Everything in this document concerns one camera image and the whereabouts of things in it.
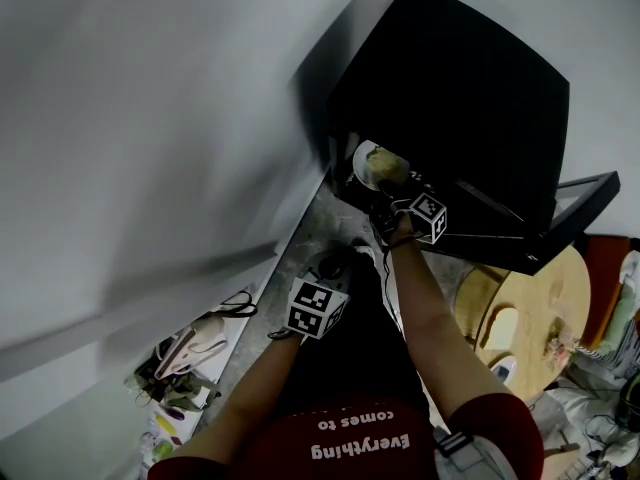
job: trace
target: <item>round wooden table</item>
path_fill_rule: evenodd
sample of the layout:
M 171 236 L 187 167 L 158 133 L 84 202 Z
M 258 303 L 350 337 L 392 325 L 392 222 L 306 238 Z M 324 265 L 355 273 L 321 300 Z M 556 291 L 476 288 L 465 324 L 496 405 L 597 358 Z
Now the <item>round wooden table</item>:
M 465 336 L 479 337 L 476 354 L 486 365 L 493 366 L 509 352 L 516 357 L 516 374 L 508 387 L 522 400 L 528 400 L 562 371 L 560 365 L 544 359 L 551 326 L 560 319 L 579 339 L 587 323 L 590 300 L 587 267 L 580 254 L 570 246 L 535 276 L 491 267 L 476 268 L 458 291 L 455 317 Z M 518 310 L 518 326 L 511 350 L 483 350 L 480 345 L 493 316 L 505 307 Z

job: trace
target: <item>red t-shirt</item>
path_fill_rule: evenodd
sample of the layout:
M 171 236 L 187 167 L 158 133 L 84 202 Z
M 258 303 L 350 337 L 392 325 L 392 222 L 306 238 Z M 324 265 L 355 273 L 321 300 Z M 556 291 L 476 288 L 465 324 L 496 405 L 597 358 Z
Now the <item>red t-shirt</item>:
M 492 394 L 460 407 L 452 432 L 484 437 L 520 480 L 542 475 L 542 439 L 524 403 Z M 428 417 L 393 399 L 293 414 L 270 423 L 231 467 L 192 457 L 159 462 L 150 480 L 277 477 L 437 479 Z

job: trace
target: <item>floor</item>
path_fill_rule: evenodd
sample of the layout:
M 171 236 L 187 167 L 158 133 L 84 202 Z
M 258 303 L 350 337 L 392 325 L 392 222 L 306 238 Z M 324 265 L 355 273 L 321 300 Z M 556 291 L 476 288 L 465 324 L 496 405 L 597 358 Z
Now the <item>floor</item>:
M 334 197 L 328 186 L 323 184 L 269 281 L 258 304 L 258 313 L 247 324 L 224 370 L 220 382 L 222 397 L 215 400 L 205 412 L 202 424 L 216 416 L 238 380 L 269 344 L 267 333 L 282 326 L 292 279 L 300 272 L 307 259 L 329 248 L 332 242 L 348 244 L 354 238 L 363 239 L 372 246 L 376 254 L 376 266 L 381 273 L 381 280 L 384 280 L 382 253 L 373 238 L 367 217 Z M 472 267 L 463 260 L 437 254 L 425 253 L 425 258 L 449 307 L 453 307 L 458 286 Z M 388 286 L 389 298 L 392 305 L 397 307 L 393 276 L 389 279 Z M 567 420 L 560 405 L 548 395 L 542 395 L 529 401 L 529 406 L 540 428 L 545 447 L 561 444 L 558 430 L 566 427 Z

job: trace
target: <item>white wall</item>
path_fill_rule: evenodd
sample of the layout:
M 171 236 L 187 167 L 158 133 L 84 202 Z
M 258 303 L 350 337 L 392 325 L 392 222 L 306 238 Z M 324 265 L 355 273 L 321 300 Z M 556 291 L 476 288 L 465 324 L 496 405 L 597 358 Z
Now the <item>white wall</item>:
M 589 231 L 640 236 L 640 0 L 461 1 L 569 80 L 561 179 L 617 170 L 622 190 Z
M 0 0 L 0 436 L 264 275 L 386 5 Z
M 9 480 L 137 478 L 149 414 L 122 377 L 110 376 L 0 442 L 0 471 Z

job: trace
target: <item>clothing pile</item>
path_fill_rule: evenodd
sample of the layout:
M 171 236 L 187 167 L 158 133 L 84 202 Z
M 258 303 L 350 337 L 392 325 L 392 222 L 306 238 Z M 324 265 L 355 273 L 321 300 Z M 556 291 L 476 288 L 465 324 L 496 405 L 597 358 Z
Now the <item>clothing pile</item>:
M 629 378 L 640 369 L 640 252 L 627 254 L 620 269 L 620 296 L 599 346 L 579 347 L 580 352 L 604 366 L 616 377 Z

